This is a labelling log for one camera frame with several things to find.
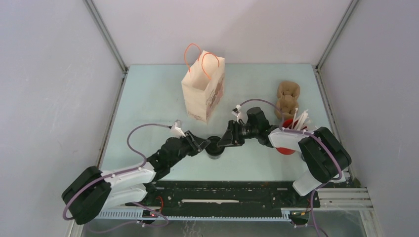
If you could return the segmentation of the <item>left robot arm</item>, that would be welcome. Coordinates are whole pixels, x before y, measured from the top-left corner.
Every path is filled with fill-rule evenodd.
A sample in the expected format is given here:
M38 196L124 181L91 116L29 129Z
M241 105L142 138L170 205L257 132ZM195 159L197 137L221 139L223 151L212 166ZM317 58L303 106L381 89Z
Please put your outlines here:
M114 170L86 168L62 193L65 203L62 217L86 224L107 208L129 202L152 205L156 192L152 182L168 175L173 166L185 157L193 157L210 145L209 139L186 131L182 137L170 137L143 162Z

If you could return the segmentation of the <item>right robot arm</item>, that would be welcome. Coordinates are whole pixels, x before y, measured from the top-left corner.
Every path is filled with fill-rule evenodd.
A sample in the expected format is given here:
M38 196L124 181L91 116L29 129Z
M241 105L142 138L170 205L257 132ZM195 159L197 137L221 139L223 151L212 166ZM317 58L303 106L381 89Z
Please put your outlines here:
M247 121L241 119L240 106L232 113L235 120L230 120L226 132L217 143L219 148L242 146L247 139L255 138L261 145L269 148L285 148L301 153L308 167L293 182L293 189L287 193L288 202L301 206L307 200L307 194L324 184L340 180L343 170L352 158L343 145L326 127L316 130L293 130L271 125L260 107L247 110Z

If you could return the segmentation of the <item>dark takeout coffee cup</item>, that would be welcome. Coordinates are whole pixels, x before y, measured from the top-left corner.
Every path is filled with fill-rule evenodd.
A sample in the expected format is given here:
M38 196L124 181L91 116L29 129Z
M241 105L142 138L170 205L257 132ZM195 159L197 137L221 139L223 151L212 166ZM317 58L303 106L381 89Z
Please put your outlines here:
M208 157L212 160L217 160L221 157L222 153L208 153Z

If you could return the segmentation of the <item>black coffee cup lid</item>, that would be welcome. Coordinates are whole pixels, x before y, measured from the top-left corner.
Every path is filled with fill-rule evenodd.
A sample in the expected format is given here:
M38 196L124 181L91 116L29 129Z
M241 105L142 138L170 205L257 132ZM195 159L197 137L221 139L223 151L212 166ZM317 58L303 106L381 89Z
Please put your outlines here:
M208 140L210 140L210 144L205 148L205 151L208 155L211 156L220 156L225 148L218 146L218 142L221 140L218 136L210 136L208 137Z

